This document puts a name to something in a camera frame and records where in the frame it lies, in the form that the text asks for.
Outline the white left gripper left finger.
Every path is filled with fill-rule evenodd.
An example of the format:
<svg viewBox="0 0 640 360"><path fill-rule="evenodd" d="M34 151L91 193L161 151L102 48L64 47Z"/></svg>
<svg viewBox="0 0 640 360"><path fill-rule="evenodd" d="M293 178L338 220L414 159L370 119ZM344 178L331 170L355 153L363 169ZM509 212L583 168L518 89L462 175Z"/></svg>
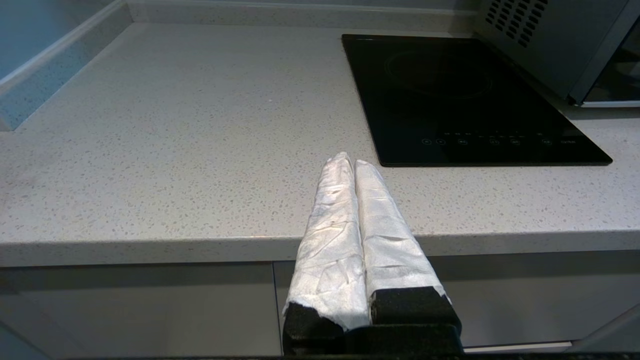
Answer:
<svg viewBox="0 0 640 360"><path fill-rule="evenodd" d="M320 173L285 306L285 354L331 354L345 333L370 324L355 175L349 155Z"/></svg>

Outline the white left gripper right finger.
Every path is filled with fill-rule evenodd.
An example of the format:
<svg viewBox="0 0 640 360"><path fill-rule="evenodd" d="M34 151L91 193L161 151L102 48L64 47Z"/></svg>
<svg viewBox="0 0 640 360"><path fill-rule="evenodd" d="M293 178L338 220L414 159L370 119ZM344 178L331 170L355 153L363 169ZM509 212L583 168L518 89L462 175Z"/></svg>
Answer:
<svg viewBox="0 0 640 360"><path fill-rule="evenodd" d="M376 167L358 160L355 192L370 325L461 328L450 298Z"/></svg>

